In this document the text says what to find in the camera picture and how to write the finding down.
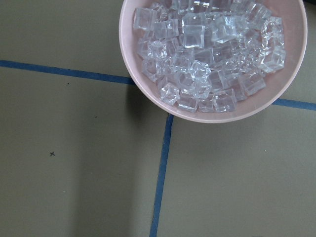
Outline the clear ice cubes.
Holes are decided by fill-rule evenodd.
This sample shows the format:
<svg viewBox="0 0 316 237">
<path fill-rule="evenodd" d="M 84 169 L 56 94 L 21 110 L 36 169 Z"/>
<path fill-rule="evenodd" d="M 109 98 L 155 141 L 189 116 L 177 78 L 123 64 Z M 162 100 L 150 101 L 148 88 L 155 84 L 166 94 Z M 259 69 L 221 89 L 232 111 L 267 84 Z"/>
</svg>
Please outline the clear ice cubes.
<svg viewBox="0 0 316 237">
<path fill-rule="evenodd" d="M 157 0 L 133 28 L 160 100 L 191 113 L 232 112 L 284 68 L 283 20 L 262 0 Z"/>
</svg>

